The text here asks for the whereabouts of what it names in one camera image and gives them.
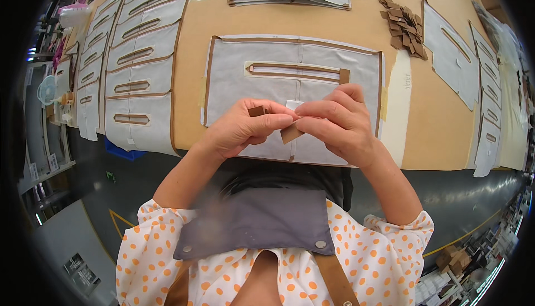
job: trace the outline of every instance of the blue bin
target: blue bin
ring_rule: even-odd
[[[143,150],[130,150],[126,151],[123,148],[117,147],[114,145],[106,136],[104,136],[104,145],[106,146],[106,151],[110,154],[126,158],[129,161],[133,161],[140,156],[145,155],[147,152]]]

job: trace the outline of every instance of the woman's right hand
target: woman's right hand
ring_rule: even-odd
[[[350,164],[364,168],[375,160],[379,140],[371,132],[370,113],[358,84],[342,84],[321,101],[295,109],[297,128],[325,143]]]

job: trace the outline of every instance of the hand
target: hand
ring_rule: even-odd
[[[298,106],[295,113],[303,117],[297,128],[325,142],[332,153],[359,168],[374,161],[378,140],[371,133],[361,86],[342,84],[322,101]]]
[[[263,105],[268,115],[249,116],[247,109]],[[267,99],[244,98],[236,102],[204,133],[201,144],[223,159],[238,155],[250,144],[261,144],[274,130],[291,125],[294,111]]]

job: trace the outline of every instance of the woman's left hand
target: woman's left hand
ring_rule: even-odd
[[[263,105],[267,115],[249,116],[247,109]],[[260,144],[274,130],[291,125],[299,117],[294,111],[267,99],[244,98],[214,122],[199,144],[223,159],[238,155],[250,144]]]

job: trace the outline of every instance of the tan tabletop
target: tan tabletop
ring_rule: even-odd
[[[95,0],[98,5],[105,0]],[[422,16],[422,0],[393,0]],[[427,0],[473,47],[469,20],[486,38],[471,0]],[[390,32],[378,0],[351,0],[351,10],[294,4],[231,7],[227,0],[190,0],[187,4],[174,72],[174,143],[189,149],[206,130],[200,124],[204,71],[211,36],[286,34],[324,38],[382,50],[386,86],[396,61]],[[412,92],[403,169],[455,170],[468,165],[476,124],[458,95],[432,70],[429,61],[411,58]]]

